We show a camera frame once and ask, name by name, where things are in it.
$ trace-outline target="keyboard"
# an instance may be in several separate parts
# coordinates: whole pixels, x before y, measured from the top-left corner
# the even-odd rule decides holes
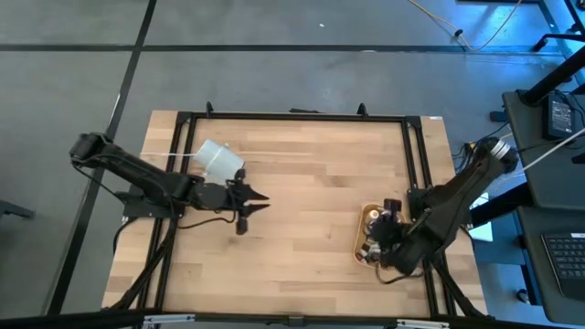
[[[560,292],[585,302],[585,233],[544,234],[542,240]]]

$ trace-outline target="table leg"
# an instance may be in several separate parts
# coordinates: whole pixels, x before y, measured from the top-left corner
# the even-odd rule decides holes
[[[512,212],[519,206],[532,206],[533,200],[528,183],[516,186],[501,196],[471,210],[472,224],[480,227],[488,221]]]
[[[0,201],[0,216],[17,215],[22,218],[32,218],[35,212],[26,208],[11,204],[10,202]]]

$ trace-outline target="electronic device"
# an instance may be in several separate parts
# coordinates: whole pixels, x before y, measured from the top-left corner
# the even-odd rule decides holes
[[[567,101],[567,97],[558,93],[551,93],[542,101],[543,139],[565,139],[577,131],[575,112]]]
[[[560,292],[585,302],[585,233],[543,234]]]

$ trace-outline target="black desk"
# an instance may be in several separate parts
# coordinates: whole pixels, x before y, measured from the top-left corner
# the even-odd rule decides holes
[[[547,318],[557,323],[585,325],[585,302],[568,299],[560,293],[540,237],[554,230],[582,231],[585,228],[585,213],[519,207],[517,214]]]
[[[505,93],[503,99],[517,148],[545,143],[540,137],[542,109],[526,106],[516,92]],[[578,100],[585,105],[585,96],[578,96]],[[579,115],[577,122],[580,129]],[[583,139],[572,146],[581,145],[585,145]],[[522,163],[531,163],[554,146],[552,143],[523,152]],[[517,211],[539,299],[548,319],[564,324],[585,324],[585,302],[562,296],[540,235],[554,229],[585,231],[585,164],[570,161],[583,152],[585,148],[557,150],[526,171],[526,183],[472,210],[475,225]]]
[[[585,107],[585,95],[577,95],[580,104]],[[516,146],[523,149],[529,146],[546,143],[542,134],[542,108],[526,106],[516,92],[503,95],[505,113],[510,122]],[[568,96],[572,105],[574,99]],[[582,128],[577,115],[578,130]],[[585,145],[585,137],[578,138],[571,147]],[[524,165],[530,164],[540,155],[553,148],[551,143],[524,151],[520,159]],[[475,226],[514,211],[518,206],[549,207],[558,209],[579,209],[585,211],[583,191],[585,190],[585,165],[573,164],[570,159],[585,152],[561,148],[547,156],[526,171],[526,183],[517,186],[490,202],[472,210]]]
[[[585,106],[585,96],[577,96],[580,104]],[[542,108],[526,106],[516,92],[507,92],[503,95],[505,112],[518,149],[546,143],[542,134]],[[572,97],[568,96],[573,106]],[[582,128],[580,117],[577,115],[578,130]],[[577,140],[575,146],[585,145],[584,141]],[[524,165],[530,164],[540,155],[553,148],[555,144],[527,150],[520,154]],[[570,159],[585,152],[560,148],[541,162],[526,170],[526,180],[535,206],[554,207],[562,209],[585,210],[583,188],[585,186],[585,165],[573,164]]]

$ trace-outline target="cable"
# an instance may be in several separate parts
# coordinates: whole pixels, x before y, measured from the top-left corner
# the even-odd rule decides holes
[[[113,253],[116,254],[116,248],[118,247],[118,238],[120,237],[120,233],[130,224],[132,224],[138,218],[128,218],[125,223],[123,223],[117,230],[116,234],[113,236]]]
[[[471,240],[472,240],[472,242],[473,242],[473,237],[472,237],[472,234],[471,234],[471,233],[469,233],[469,229],[467,229],[467,227],[465,226],[465,224],[461,224],[461,230],[462,230],[462,231],[463,231],[463,233],[465,233],[465,235],[466,235],[466,236],[468,236],[468,237],[469,237],[469,239],[471,239]]]
[[[380,283],[382,283],[382,284],[392,284],[392,283],[395,283],[395,282],[398,282],[398,281],[400,281],[400,280],[404,280],[404,279],[416,279],[416,278],[421,278],[421,277],[424,275],[424,273],[426,272],[426,271],[423,271],[423,272],[421,272],[421,273],[414,274],[414,275],[413,275],[413,274],[410,274],[410,275],[399,275],[398,277],[396,277],[396,278],[394,278],[394,279],[391,279],[391,280],[385,281],[385,280],[384,280],[384,279],[382,279],[382,277],[380,276],[380,262],[377,262],[377,263],[376,263],[375,271],[376,271],[376,278],[377,278],[377,279],[378,279],[378,281],[379,281]]]
[[[530,164],[528,164],[527,166],[525,166],[522,169],[522,172],[525,172],[526,170],[528,170],[528,168],[530,168],[533,165],[536,165],[537,163],[539,163],[540,161],[542,161],[542,159],[546,158],[549,154],[557,151],[559,148],[561,148],[564,144],[574,140],[575,138],[579,137],[579,135],[581,135],[582,133],[585,133],[585,128],[579,130],[578,132],[576,132],[575,134],[571,135],[569,138],[567,138],[566,140],[562,141],[559,145],[551,148],[550,150],[548,150],[546,153],[540,155],[538,157],[538,159],[536,159],[535,161],[531,162]]]
[[[492,35],[492,37],[490,37],[483,46],[479,47],[479,48],[473,48],[472,46],[470,46],[469,42],[467,42],[467,39],[465,39],[465,37],[463,36],[463,30],[460,29],[459,27],[456,27],[453,23],[449,22],[448,20],[441,18],[439,16],[434,15],[433,13],[431,13],[430,11],[428,11],[425,7],[423,7],[422,5],[419,5],[418,3],[416,3],[414,0],[409,0],[409,2],[413,5],[415,5],[416,7],[418,7],[418,9],[422,10],[425,14],[427,14],[430,18],[432,19],[436,19],[436,20],[440,20],[443,23],[447,24],[448,26],[452,27],[455,30],[455,37],[461,37],[461,40],[463,40],[463,43],[465,44],[466,47],[469,48],[469,50],[471,51],[480,51],[483,48],[485,48],[487,45],[490,44],[490,42],[492,42],[492,40],[494,40],[495,36],[498,35],[498,33],[500,33],[500,31],[502,30],[502,28],[504,28],[505,24],[508,22],[508,20],[510,20],[510,18],[512,18],[512,15],[514,14],[514,12],[518,9],[518,7],[520,7],[520,5],[522,4],[522,0],[518,0],[518,2],[516,3],[516,5],[514,6],[514,9],[512,9],[512,11],[510,12],[510,14],[508,15],[508,17],[505,19],[504,23],[502,23],[502,25],[495,31],[495,33]]]
[[[459,152],[457,154],[451,154],[451,157],[453,160],[460,158],[459,154],[461,154],[464,151],[464,154],[462,156],[462,161],[459,163],[459,165],[457,165],[457,167],[455,168],[455,173],[459,173],[463,170],[463,168],[465,168],[469,162],[471,161],[471,159],[473,158],[473,150],[475,149],[475,147],[477,147],[477,145],[482,142],[484,139],[491,137],[493,135],[495,135],[496,133],[499,133],[502,129],[504,129],[504,127],[506,127],[508,125],[508,122],[504,122],[504,124],[502,124],[498,129],[496,129],[495,131],[493,131],[492,133],[488,133],[486,136],[478,139],[477,141],[471,143],[474,145],[473,148],[471,148],[471,150],[468,150],[465,148],[465,145],[467,145],[468,143],[464,143],[463,146],[461,147],[461,149],[459,149]]]
[[[532,149],[535,149],[535,148],[537,148],[537,147],[541,147],[541,146],[550,145],[550,144],[552,144],[552,143],[559,143],[559,142],[562,142],[562,141],[564,141],[564,140],[565,140],[564,138],[558,138],[558,139],[556,139],[556,140],[553,140],[553,141],[546,141],[546,142],[544,142],[544,143],[538,143],[538,144],[536,144],[536,145],[530,145],[530,146],[527,146],[527,147],[525,147],[525,148],[521,148],[521,149],[519,149],[519,150],[518,150],[518,152],[519,152],[519,153],[523,153],[523,152],[525,152],[525,151],[532,150]],[[582,148],[582,147],[583,147],[583,146],[578,146],[578,147],[575,147],[575,148],[569,148],[569,147],[565,146],[565,148],[568,148],[568,149],[570,149],[570,150],[579,150],[579,149],[580,149],[580,148]]]
[[[109,143],[103,137],[102,137],[102,140],[105,143]],[[77,160],[76,163],[77,164],[85,164],[85,163],[88,163],[91,160],[96,160],[96,159],[99,159],[99,158],[114,158],[114,159],[118,159],[119,161],[125,162],[126,164],[128,164],[130,166],[133,166],[134,168],[137,168],[138,170],[140,170],[142,172],[145,172],[148,175],[150,175],[150,173],[147,170],[143,169],[139,165],[134,164],[134,163],[128,161],[127,159],[125,159],[125,158],[123,158],[123,157],[121,157],[119,155],[116,155],[116,154],[96,154],[96,155],[94,155],[94,156],[92,156],[92,157],[90,157],[88,159],[85,159],[85,160]],[[106,186],[102,185],[100,182],[97,182],[95,179],[93,179],[92,177],[86,175],[81,170],[79,170],[79,168],[77,168],[77,166],[75,165],[75,163],[74,163],[73,167],[76,168],[76,170],[78,170],[83,175],[85,175],[88,178],[90,178],[92,181],[98,183],[101,187],[105,188],[108,192],[110,192],[114,196],[116,196],[109,188],[107,188]],[[164,196],[166,196],[167,199],[168,199],[168,203],[169,203],[169,207],[170,207],[170,211],[171,211],[169,228],[166,231],[165,238],[163,239],[163,241],[158,246],[158,249],[154,253],[153,257],[146,263],[146,265],[144,266],[144,269],[138,275],[138,277],[136,278],[136,280],[134,281],[134,283],[130,287],[130,289],[128,289],[124,293],[124,295],[122,296],[122,298],[118,302],[116,302],[114,305],[112,305],[112,309],[128,309],[128,308],[130,308],[130,306],[132,305],[134,299],[138,295],[139,291],[144,287],[144,285],[148,282],[148,280],[152,276],[154,270],[158,266],[158,263],[169,252],[170,247],[172,246],[172,243],[171,242],[175,238],[175,231],[178,228],[178,223],[177,223],[178,217],[176,216],[176,213],[175,213],[175,206],[174,206],[173,198],[172,198],[171,194],[168,193],[168,191],[167,191],[167,189],[165,187],[165,183],[162,182],[162,181],[159,181],[158,180],[158,177],[156,177],[156,176],[154,176],[154,179],[152,179],[152,178],[146,178],[146,179],[149,179],[150,181],[152,181],[153,183],[155,183],[158,187],[160,187],[161,190],[162,190],[162,192],[163,192],[163,194],[164,194]],[[232,193],[231,193],[230,190],[229,190],[229,194],[231,196],[232,206],[235,209],[235,200],[234,200],[234,197],[233,197],[233,195],[232,195]],[[203,222],[197,223],[195,225],[192,225],[192,226],[189,226],[189,227],[186,227],[186,228],[194,228],[196,226],[200,226],[200,225],[203,225],[205,223],[208,223],[210,221],[215,221],[215,220],[224,220],[224,221],[230,223],[230,222],[233,222],[235,220],[235,216],[236,216],[236,211],[234,210],[234,218],[231,221],[228,221],[227,219],[224,219],[224,218],[212,218],[212,219],[205,220]],[[118,229],[118,231],[116,232],[116,235],[114,237],[114,249],[116,247],[117,239],[118,239],[118,236],[120,235],[120,232],[122,232],[122,230],[125,227],[127,227],[128,225],[130,225],[131,222],[133,222],[133,220],[131,221],[130,219],[128,219],[128,221],[126,223],[124,223],[124,225],[122,225]]]
[[[95,184],[99,185],[101,188],[103,188],[104,190],[108,191],[108,193],[110,193],[111,195],[113,195],[113,197],[115,197],[115,198],[117,198],[118,200],[120,200],[120,202],[122,202],[123,204],[126,204],[126,202],[125,202],[125,201],[124,201],[124,200],[123,200],[121,197],[119,197],[117,194],[115,194],[115,193],[114,193],[112,190],[110,190],[110,188],[108,188],[108,187],[106,187],[104,184],[102,184],[102,183],[98,182],[98,180],[97,180],[97,179],[95,179],[95,178],[91,177],[90,175],[88,175],[88,174],[85,174],[85,173],[84,173],[84,172],[83,172],[81,169],[79,169],[79,168],[78,168],[78,167],[77,167],[75,164],[73,164],[73,169],[77,170],[77,171],[78,171],[80,174],[82,174],[82,175],[84,175],[84,176],[88,177],[88,178],[91,180],[91,182],[93,182],[93,183],[95,183]]]
[[[187,225],[187,226],[183,226],[183,227],[179,226],[177,228],[180,228],[180,229],[196,228],[196,227],[201,226],[203,224],[211,223],[211,222],[218,221],[218,220],[224,221],[226,223],[233,223],[234,222],[233,220],[227,220],[225,218],[212,218],[212,219],[206,219],[206,220],[198,222],[196,224],[191,224],[191,225]]]

